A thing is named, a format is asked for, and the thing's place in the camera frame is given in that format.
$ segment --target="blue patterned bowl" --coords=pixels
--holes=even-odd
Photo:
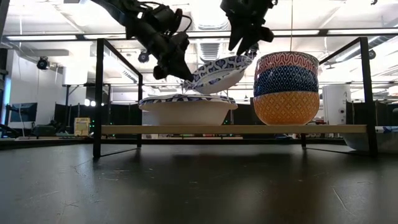
[[[249,57],[242,55],[209,62],[193,72],[193,82],[186,80],[183,87],[203,94],[227,90],[242,79],[244,70],[251,63]]]
[[[318,93],[318,77],[311,70],[295,65],[273,67],[262,72],[254,82],[254,97],[283,91]]]

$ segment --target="fluorescent light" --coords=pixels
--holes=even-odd
[[[279,35],[317,35],[319,30],[275,30],[273,31],[275,36]]]
[[[134,86],[138,86],[138,84],[135,83],[126,83],[126,84],[122,84],[122,83],[118,83],[118,84],[113,84],[110,83],[112,85],[112,87],[134,87]]]
[[[191,38],[195,37],[229,37],[231,36],[231,31],[205,31],[205,32],[187,32],[188,36]]]
[[[146,83],[145,86],[181,86],[182,83]]]
[[[83,35],[84,38],[88,40],[95,40],[95,39],[125,39],[126,34],[90,34],[90,35]]]
[[[328,34],[398,34],[397,28],[329,30]]]
[[[76,40],[75,35],[17,35],[7,36],[9,40]]]

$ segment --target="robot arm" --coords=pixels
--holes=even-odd
[[[173,12],[168,6],[157,2],[137,0],[92,1],[105,8],[126,28],[127,40],[135,37],[158,60],[154,68],[156,79],[170,74],[183,80],[193,80],[185,63],[185,51],[189,45],[185,31],[189,26],[185,31],[176,33],[182,17],[187,17],[181,9]],[[276,4],[277,0],[222,0],[221,8],[231,23],[229,50],[233,50],[241,39],[238,55],[259,40],[271,42],[274,38],[272,31],[262,25],[267,10]]]
[[[154,68],[156,79],[171,74],[183,80],[193,80],[185,63],[188,35],[185,32],[175,34],[183,17],[181,9],[173,12],[163,4],[136,0],[92,1],[105,8],[126,28],[127,40],[135,37],[157,59],[158,65]]]

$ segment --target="red patterned bowl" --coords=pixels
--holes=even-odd
[[[309,91],[284,91],[254,97],[254,110],[268,125],[304,125],[319,109],[319,94]]]
[[[257,61],[256,78],[268,69],[294,65],[318,74],[319,61],[316,57],[302,52],[275,52],[262,56]]]

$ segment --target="bowl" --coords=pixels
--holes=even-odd
[[[252,60],[243,55],[206,63],[192,73],[193,82],[186,80],[183,87],[186,90],[195,90],[203,94],[227,90],[242,79],[244,70],[251,63]]]
[[[366,133],[341,134],[347,146],[358,151],[368,151],[368,136]],[[377,148],[379,152],[398,153],[398,127],[376,127]]]
[[[319,61],[316,57],[302,52],[275,52],[262,56],[257,61],[256,75],[283,65],[294,65],[318,74]]]
[[[254,111],[267,125],[304,125],[319,109],[319,94],[309,91],[284,91],[253,98]]]
[[[319,61],[301,52],[276,52],[257,61],[254,109],[269,125],[304,125],[319,109]]]
[[[257,76],[254,82],[254,96],[282,91],[319,91],[318,77],[311,70],[296,66],[273,67]]]
[[[238,106],[227,96],[177,94],[145,98],[139,108],[152,113],[159,125],[221,125]]]

